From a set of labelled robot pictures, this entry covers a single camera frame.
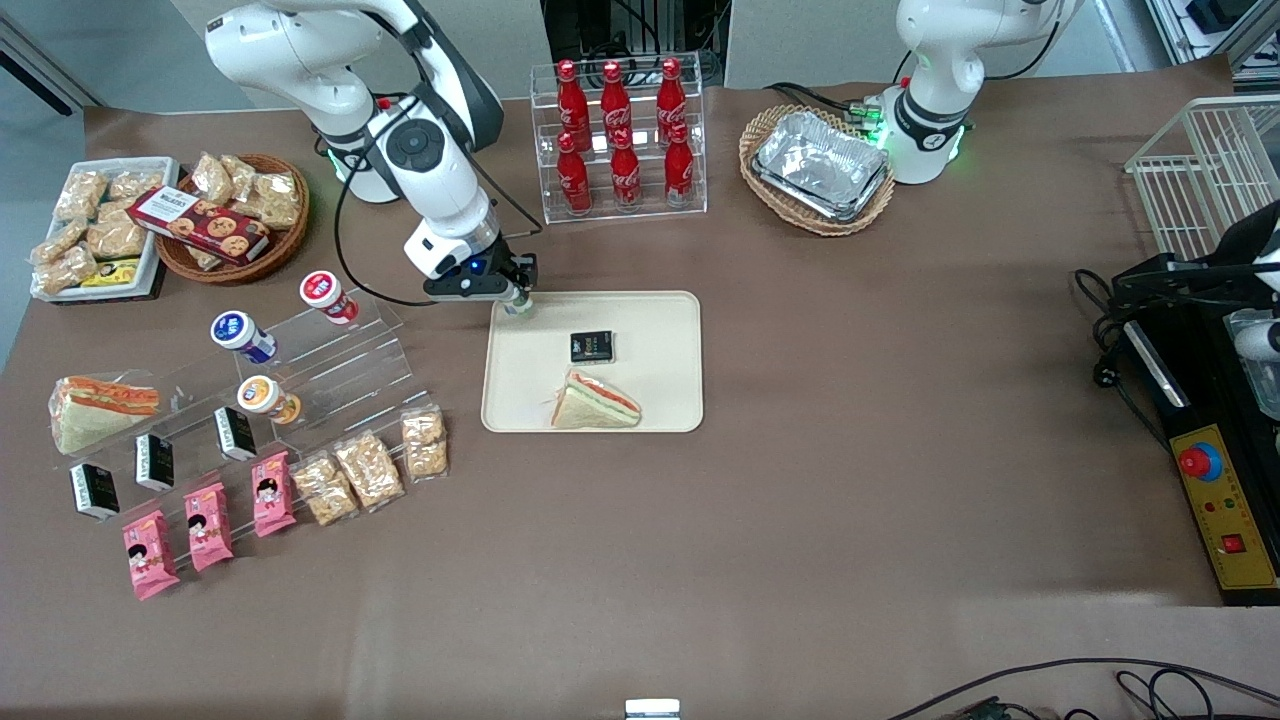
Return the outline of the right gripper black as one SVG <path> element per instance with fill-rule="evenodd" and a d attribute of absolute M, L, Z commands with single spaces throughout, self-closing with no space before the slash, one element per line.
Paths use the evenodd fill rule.
<path fill-rule="evenodd" d="M 539 277 L 538 255 L 526 252 L 504 256 L 498 264 L 498 272 L 511 283 L 502 295 L 503 309 L 516 309 L 516 291 L 518 297 L 524 299 L 524 306 L 532 307 L 532 291 L 538 286 Z"/>

